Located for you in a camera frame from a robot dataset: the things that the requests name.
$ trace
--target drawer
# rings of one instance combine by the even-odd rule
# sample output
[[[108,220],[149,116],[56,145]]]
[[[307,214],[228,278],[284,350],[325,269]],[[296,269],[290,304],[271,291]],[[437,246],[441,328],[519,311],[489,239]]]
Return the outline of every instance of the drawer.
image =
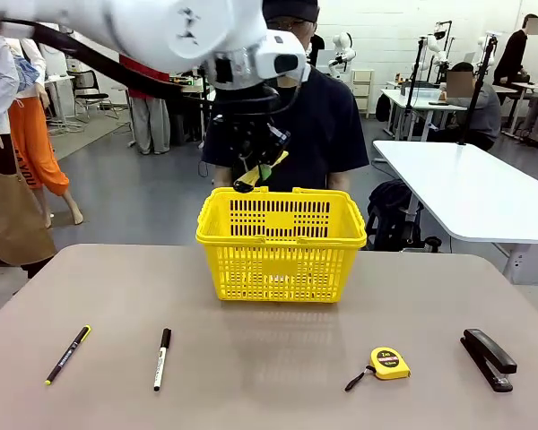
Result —
[[[368,85],[355,85],[352,90],[355,97],[368,97],[369,92],[370,87]]]
[[[353,82],[370,82],[370,70],[354,70],[353,72]]]
[[[365,111],[369,110],[369,98],[368,97],[356,98],[356,100],[357,100],[357,106],[359,107],[359,110],[365,110]]]

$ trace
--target yellow basket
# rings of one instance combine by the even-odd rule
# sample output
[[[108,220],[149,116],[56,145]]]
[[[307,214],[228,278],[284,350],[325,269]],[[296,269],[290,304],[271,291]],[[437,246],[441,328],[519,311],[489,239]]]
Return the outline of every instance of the yellow basket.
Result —
[[[219,188],[198,223],[221,300],[338,302],[367,241],[359,208],[340,191]]]

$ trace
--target red shirt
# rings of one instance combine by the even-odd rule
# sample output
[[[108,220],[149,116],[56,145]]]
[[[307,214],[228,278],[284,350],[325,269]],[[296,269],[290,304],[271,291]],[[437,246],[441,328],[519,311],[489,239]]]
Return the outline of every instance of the red shirt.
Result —
[[[130,70],[134,70],[134,71],[136,71],[138,73],[141,73],[141,74],[144,74],[146,76],[149,76],[150,78],[157,79],[159,81],[169,82],[169,74],[168,73],[158,72],[157,70],[153,70],[152,68],[150,68],[150,67],[148,67],[146,65],[140,64],[140,63],[132,60],[131,58],[129,58],[127,56],[122,56],[120,54],[119,55],[119,63],[121,65],[124,65],[125,67],[127,67]],[[136,97],[136,98],[139,98],[139,99],[147,99],[147,98],[150,97],[150,96],[147,96],[147,95],[143,94],[140,91],[136,91],[136,90],[132,90],[132,89],[129,89],[129,95],[130,95],[130,97]]]

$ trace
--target tape measure label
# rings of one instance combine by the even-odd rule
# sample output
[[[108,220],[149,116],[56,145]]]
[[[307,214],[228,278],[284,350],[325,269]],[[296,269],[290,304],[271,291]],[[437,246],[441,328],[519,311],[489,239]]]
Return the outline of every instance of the tape measure label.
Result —
[[[400,362],[394,353],[386,350],[380,351],[377,354],[377,360],[384,367],[397,367]]]

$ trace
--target black marker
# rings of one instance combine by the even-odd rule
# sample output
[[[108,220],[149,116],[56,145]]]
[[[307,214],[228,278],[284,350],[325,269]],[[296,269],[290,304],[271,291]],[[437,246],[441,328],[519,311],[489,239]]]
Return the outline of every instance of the black marker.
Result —
[[[62,358],[60,358],[60,361],[57,362],[57,365],[56,365],[56,367],[54,367],[54,370],[52,370],[52,372],[50,372],[50,374],[48,375],[48,378],[47,378],[47,380],[45,382],[46,385],[51,385],[52,382],[54,382],[54,380],[56,379],[57,374],[60,373],[60,370],[62,370],[65,363],[68,361],[68,359],[74,353],[75,349],[78,348],[78,345],[80,345],[82,342],[84,342],[86,340],[86,338],[90,334],[90,331],[91,331],[91,327],[89,325],[86,325],[82,329],[82,331],[80,331],[80,334],[78,334],[78,336],[76,336],[76,338],[74,339],[74,342],[72,342],[72,345],[70,345],[70,348],[67,349],[67,351],[62,356]]]
[[[159,391],[161,388],[161,377],[163,376],[163,367],[165,366],[165,355],[168,351],[170,341],[171,330],[163,329],[163,334],[161,335],[160,354],[158,355],[158,369],[155,371],[155,381],[153,383],[154,391]]]

